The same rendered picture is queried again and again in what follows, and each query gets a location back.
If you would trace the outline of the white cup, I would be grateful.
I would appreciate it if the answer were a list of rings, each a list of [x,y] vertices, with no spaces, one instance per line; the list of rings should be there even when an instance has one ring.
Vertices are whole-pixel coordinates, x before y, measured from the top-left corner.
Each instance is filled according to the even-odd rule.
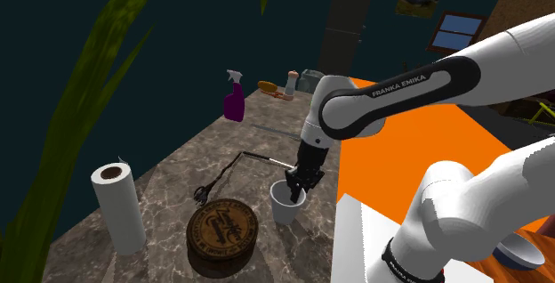
[[[306,192],[300,190],[297,202],[291,200],[292,192],[286,180],[274,182],[269,189],[273,219],[279,224],[291,223],[306,200]]]

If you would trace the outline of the white pepper mill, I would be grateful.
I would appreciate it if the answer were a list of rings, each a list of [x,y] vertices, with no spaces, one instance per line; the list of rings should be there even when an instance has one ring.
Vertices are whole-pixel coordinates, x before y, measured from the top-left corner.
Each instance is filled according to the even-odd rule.
[[[287,75],[288,78],[284,90],[284,98],[288,101],[291,101],[294,98],[296,80],[299,77],[299,74],[295,70],[290,70]]]

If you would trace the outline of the grey-green bin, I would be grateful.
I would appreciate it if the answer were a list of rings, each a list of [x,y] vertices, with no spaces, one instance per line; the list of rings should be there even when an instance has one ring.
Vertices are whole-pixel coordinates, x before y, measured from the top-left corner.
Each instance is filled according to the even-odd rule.
[[[322,72],[305,69],[298,79],[297,90],[305,93],[314,93],[320,79],[324,76],[325,74]]]

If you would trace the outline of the orange brush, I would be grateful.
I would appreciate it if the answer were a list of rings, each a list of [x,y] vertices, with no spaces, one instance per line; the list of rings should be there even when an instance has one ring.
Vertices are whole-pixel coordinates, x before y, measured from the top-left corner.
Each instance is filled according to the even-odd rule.
[[[266,93],[270,96],[280,98],[283,94],[278,91],[278,86],[268,82],[268,81],[259,81],[258,88],[262,93]]]

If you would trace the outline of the purple spray bottle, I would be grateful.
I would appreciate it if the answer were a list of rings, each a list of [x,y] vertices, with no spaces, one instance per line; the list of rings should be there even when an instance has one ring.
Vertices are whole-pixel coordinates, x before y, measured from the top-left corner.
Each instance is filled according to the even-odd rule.
[[[224,117],[232,121],[242,122],[245,114],[245,97],[240,84],[242,74],[231,69],[228,69],[227,72],[229,79],[233,80],[233,92],[224,98]]]

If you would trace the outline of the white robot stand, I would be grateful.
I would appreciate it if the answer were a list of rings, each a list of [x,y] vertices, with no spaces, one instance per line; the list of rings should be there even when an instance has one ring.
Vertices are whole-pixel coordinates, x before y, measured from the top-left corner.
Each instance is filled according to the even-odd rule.
[[[366,268],[381,258],[399,224],[345,194],[336,204],[331,283],[367,283]],[[495,283],[467,263],[450,261],[446,283]]]

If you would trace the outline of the orange table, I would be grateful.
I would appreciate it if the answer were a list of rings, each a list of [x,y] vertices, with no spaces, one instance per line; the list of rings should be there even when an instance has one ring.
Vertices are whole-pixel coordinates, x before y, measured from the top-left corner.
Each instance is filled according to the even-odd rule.
[[[341,142],[337,197],[401,223],[429,165],[452,160],[477,174],[509,151],[455,105],[413,109],[388,117],[376,135]]]

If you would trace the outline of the round brown printed tin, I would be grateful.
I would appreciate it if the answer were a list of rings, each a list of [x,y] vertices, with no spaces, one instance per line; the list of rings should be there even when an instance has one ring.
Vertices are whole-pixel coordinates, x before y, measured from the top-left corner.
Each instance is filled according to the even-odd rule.
[[[242,270],[256,246],[259,222],[245,203],[222,198],[201,206],[189,219],[186,244],[193,270],[211,279]]]

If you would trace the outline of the brown framed window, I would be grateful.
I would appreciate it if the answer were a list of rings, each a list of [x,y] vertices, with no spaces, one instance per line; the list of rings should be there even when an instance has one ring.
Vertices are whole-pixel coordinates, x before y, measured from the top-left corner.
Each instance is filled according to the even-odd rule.
[[[444,54],[461,51],[478,41],[487,20],[484,15],[443,11],[426,50]]]

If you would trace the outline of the white paper towel roll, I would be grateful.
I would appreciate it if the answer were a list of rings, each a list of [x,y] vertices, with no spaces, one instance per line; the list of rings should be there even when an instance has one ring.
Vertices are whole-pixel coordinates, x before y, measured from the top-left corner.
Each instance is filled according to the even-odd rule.
[[[146,243],[146,232],[131,167],[119,159],[91,175],[91,182],[119,255],[132,255]]]

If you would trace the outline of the blue and white bowl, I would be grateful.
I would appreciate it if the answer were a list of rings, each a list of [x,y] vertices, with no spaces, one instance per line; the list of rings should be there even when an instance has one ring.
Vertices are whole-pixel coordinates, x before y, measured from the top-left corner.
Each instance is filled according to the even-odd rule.
[[[516,232],[497,244],[493,257],[503,266],[517,271],[532,271],[545,263],[543,253]]]

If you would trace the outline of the green leafy plant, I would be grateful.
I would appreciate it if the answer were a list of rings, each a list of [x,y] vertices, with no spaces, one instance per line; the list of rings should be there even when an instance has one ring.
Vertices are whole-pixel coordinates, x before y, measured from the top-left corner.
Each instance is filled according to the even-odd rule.
[[[249,75],[260,0],[0,0],[0,283],[41,283],[97,205],[91,174],[146,168]]]

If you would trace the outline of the landscape wall picture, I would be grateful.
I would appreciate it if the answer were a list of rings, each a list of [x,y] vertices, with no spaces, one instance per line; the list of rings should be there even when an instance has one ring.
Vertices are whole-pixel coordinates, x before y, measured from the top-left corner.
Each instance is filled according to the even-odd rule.
[[[430,19],[439,0],[398,0],[395,13],[417,18]]]

